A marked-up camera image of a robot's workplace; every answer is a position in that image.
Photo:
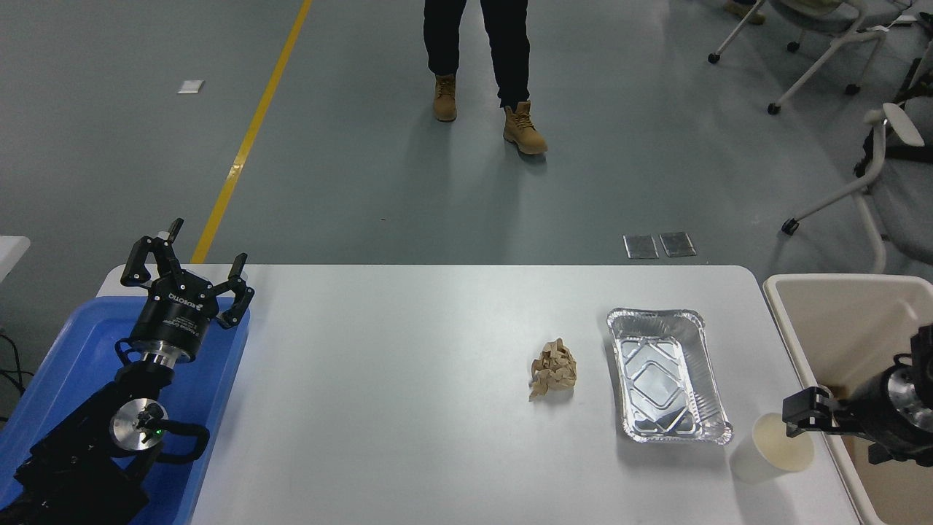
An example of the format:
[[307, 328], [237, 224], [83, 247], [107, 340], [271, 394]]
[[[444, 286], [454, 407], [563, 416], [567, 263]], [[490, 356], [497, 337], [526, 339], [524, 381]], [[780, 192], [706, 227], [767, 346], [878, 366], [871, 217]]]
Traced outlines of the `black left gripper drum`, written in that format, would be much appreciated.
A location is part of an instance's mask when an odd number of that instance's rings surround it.
[[213, 284], [184, 271], [179, 284], [172, 276], [155, 279], [147, 301], [131, 330], [131, 349], [139, 353], [167, 353], [180, 362], [193, 362], [219, 313]]

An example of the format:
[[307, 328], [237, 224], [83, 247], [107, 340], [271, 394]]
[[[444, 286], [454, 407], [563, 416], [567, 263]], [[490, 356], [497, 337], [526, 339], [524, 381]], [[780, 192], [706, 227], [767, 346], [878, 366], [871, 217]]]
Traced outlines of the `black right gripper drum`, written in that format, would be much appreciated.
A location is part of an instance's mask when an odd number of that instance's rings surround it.
[[872, 445], [867, 448], [870, 461], [909, 461], [910, 422], [891, 398], [890, 384], [906, 369], [889, 368], [860, 386], [846, 400], [846, 412], [859, 425], [860, 433]]

